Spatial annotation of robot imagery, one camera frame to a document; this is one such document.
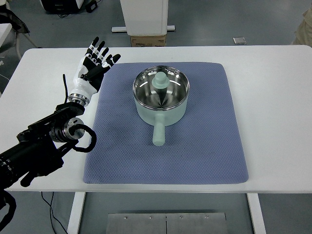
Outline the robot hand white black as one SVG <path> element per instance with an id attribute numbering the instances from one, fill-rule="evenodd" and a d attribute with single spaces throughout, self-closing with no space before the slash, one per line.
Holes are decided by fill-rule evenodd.
<path id="1" fill-rule="evenodd" d="M 94 94 L 101 87 L 106 74 L 121 58 L 120 54 L 109 55 L 105 42 L 96 37 L 81 58 L 73 82 L 74 88 L 69 93 L 69 101 L 87 106 Z"/>

